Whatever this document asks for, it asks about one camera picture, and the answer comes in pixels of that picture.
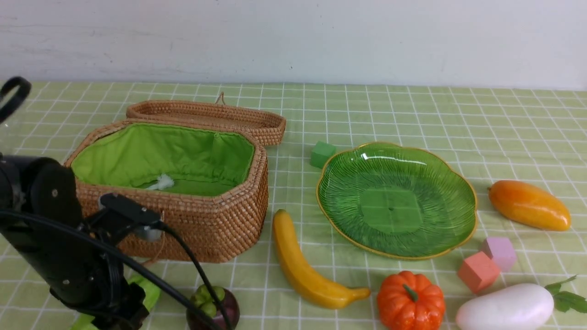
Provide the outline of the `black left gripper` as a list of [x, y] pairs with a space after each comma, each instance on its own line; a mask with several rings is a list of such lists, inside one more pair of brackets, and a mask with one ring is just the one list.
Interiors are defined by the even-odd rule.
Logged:
[[142, 308], [139, 294], [143, 290], [132, 289], [123, 274], [122, 262], [113, 257], [98, 257], [93, 264], [86, 264], [78, 277], [63, 280], [60, 286], [60, 302], [80, 314], [91, 315], [97, 320], [122, 319], [129, 322], [135, 312], [127, 308]]

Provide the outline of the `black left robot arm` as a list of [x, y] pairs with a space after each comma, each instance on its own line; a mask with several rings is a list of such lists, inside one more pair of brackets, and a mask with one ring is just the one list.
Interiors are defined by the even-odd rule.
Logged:
[[73, 172], [46, 157], [1, 157], [1, 234], [65, 307], [99, 330], [138, 330], [149, 315], [144, 288], [124, 278], [123, 263], [81, 239], [115, 247], [152, 212], [116, 193], [84, 217]]

